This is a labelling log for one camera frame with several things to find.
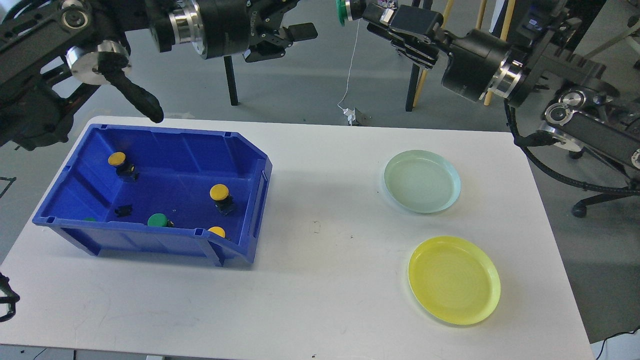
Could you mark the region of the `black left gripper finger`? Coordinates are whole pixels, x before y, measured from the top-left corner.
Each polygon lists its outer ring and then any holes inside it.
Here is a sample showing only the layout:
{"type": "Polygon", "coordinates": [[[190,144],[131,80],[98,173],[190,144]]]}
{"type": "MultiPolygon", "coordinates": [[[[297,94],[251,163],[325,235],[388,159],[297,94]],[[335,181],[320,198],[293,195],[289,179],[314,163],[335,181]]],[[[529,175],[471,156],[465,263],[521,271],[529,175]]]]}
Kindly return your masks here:
{"type": "Polygon", "coordinates": [[[274,44],[270,42],[260,42],[251,44],[243,52],[243,59],[246,63],[256,63],[265,60],[281,59],[286,54],[286,50],[291,47],[291,43],[274,44]]]}
{"type": "Polygon", "coordinates": [[[281,28],[283,38],[289,43],[299,43],[302,41],[313,40],[318,37],[318,31],[311,22],[296,23],[281,28]]]}

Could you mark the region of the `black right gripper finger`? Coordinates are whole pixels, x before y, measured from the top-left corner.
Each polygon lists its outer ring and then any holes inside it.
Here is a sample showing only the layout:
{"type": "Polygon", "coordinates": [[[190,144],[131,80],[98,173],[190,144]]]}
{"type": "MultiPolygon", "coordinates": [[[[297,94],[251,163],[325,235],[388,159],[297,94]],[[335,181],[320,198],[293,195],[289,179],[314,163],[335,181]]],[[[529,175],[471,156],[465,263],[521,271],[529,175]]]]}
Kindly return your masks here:
{"type": "Polygon", "coordinates": [[[438,22],[370,22],[368,31],[388,41],[398,54],[424,69],[434,68],[440,52],[450,53],[451,34],[441,29],[438,22]]]}
{"type": "Polygon", "coordinates": [[[396,9],[368,3],[362,18],[387,32],[405,35],[434,35],[444,22],[441,13],[421,7],[400,5],[396,9]]]}

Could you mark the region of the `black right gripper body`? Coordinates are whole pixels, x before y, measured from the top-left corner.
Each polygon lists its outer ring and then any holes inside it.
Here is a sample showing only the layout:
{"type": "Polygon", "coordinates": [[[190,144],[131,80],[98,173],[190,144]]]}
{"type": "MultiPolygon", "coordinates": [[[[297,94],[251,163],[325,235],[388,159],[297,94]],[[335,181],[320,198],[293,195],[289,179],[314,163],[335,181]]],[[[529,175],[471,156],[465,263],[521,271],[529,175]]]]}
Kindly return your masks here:
{"type": "Polygon", "coordinates": [[[462,37],[441,30],[438,46],[448,58],[442,86],[473,102],[486,95],[496,71],[512,48],[507,41],[478,29],[462,37]]]}

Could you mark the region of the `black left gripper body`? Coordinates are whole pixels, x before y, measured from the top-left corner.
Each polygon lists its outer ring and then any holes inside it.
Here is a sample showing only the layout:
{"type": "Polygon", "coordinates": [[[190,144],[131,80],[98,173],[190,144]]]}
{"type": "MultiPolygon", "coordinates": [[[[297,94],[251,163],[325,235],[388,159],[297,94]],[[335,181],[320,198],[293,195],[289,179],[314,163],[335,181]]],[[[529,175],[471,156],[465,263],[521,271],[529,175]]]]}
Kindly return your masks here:
{"type": "Polygon", "coordinates": [[[201,0],[202,59],[242,54],[249,45],[285,44],[282,20],[292,0],[201,0]]]}

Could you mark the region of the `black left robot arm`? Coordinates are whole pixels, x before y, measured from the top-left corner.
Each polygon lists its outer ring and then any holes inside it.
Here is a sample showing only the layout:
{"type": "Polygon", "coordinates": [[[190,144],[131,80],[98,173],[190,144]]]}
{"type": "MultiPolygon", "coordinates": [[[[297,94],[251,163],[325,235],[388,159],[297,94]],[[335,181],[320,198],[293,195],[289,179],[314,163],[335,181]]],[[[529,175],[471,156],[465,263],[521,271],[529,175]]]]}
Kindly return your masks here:
{"type": "Polygon", "coordinates": [[[127,32],[150,31],[160,52],[192,44],[202,59],[279,59],[318,36],[283,26],[296,0],[19,0],[1,22],[0,141],[32,151],[67,142],[74,114],[109,85],[154,123],[159,100],[129,78],[127,32]]]}

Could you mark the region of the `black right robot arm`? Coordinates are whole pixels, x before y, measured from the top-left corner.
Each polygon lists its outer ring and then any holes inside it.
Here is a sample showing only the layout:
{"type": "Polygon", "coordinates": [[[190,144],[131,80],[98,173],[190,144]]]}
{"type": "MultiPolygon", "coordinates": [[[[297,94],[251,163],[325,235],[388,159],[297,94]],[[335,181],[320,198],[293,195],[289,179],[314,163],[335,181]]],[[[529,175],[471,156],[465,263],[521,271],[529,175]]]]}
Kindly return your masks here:
{"type": "Polygon", "coordinates": [[[431,9],[375,1],[346,6],[349,19],[362,18],[368,30],[388,41],[403,56],[431,69],[443,53],[448,59],[442,85],[470,101],[489,93],[503,98],[514,142],[540,170],[569,186],[626,198],[639,194],[639,102],[622,101],[614,86],[602,80],[603,64],[574,54],[564,46],[580,25],[569,17],[564,0],[534,1],[518,25],[527,43],[509,43],[473,29],[456,36],[444,27],[444,17],[431,9]],[[544,108],[548,126],[540,134],[521,136],[515,109],[535,91],[544,75],[562,80],[544,108]],[[605,164],[628,177],[626,187],[606,187],[566,177],[543,164],[530,147],[569,145],[602,157],[605,164]]]}

